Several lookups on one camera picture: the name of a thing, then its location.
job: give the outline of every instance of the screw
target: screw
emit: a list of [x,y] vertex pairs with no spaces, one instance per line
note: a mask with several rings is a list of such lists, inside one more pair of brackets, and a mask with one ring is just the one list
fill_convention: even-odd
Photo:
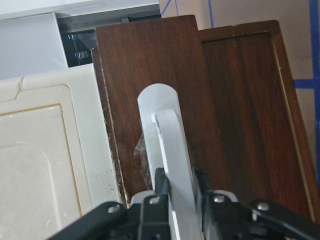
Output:
[[261,211],[268,211],[269,210],[269,204],[266,203],[266,202],[259,202],[257,205],[256,205],[256,208],[258,210],[261,210]]
[[108,208],[108,213],[110,213],[110,214],[115,214],[115,213],[117,213],[119,210],[120,210],[120,205],[117,204],[117,205],[115,205],[115,206],[110,206],[110,207]]
[[157,204],[157,203],[159,203],[159,199],[160,199],[160,197],[152,197],[152,198],[150,198],[149,199],[149,203],[150,204]]
[[223,195],[216,195],[216,196],[214,196],[213,201],[214,201],[215,203],[223,203],[223,202],[225,201],[225,196],[223,196]]

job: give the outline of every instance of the wood grain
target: wood grain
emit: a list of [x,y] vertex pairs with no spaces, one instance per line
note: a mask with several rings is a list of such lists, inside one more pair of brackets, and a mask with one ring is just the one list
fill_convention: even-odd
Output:
[[279,24],[198,31],[194,16],[96,30],[98,78],[120,190],[150,188],[140,157],[139,93],[176,89],[190,160],[241,203],[266,198],[319,218],[319,192]]

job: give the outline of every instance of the dark brown wood panel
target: dark brown wood panel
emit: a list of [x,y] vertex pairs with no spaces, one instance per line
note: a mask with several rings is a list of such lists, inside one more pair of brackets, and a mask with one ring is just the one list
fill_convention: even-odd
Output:
[[193,166],[243,204],[272,199],[320,220],[319,191],[279,24],[198,31],[194,16],[96,30],[99,90],[127,202],[148,189],[140,157],[139,93],[176,89]]

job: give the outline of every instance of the wooden board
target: wooden board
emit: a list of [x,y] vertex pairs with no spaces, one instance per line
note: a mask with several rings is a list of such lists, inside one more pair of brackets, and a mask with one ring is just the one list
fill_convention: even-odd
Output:
[[277,22],[198,31],[193,16],[182,16],[100,27],[96,34],[102,105],[127,201],[150,187],[134,156],[141,136],[137,97],[164,83],[178,93],[191,163],[206,170],[215,189],[234,192],[243,204],[267,198],[319,219]]

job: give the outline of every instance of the blue tape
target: blue tape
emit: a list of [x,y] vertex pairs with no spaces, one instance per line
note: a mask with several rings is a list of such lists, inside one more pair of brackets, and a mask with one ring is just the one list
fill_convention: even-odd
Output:
[[320,69],[319,69],[319,6],[318,0],[309,0],[312,70],[315,106],[316,172],[320,187]]
[[164,6],[163,11],[161,12],[161,17],[165,14],[169,4],[171,3],[172,0],[168,0],[168,2],[166,3],[166,5]]
[[315,87],[313,79],[296,79],[294,86],[296,89],[314,89]]
[[211,3],[211,0],[208,0],[208,5],[209,5],[211,28],[214,28],[214,27],[215,27],[215,24],[214,24],[214,14],[213,14],[213,12],[212,12],[212,3]]
[[179,16],[177,0],[174,0],[174,2],[175,2],[176,15]]

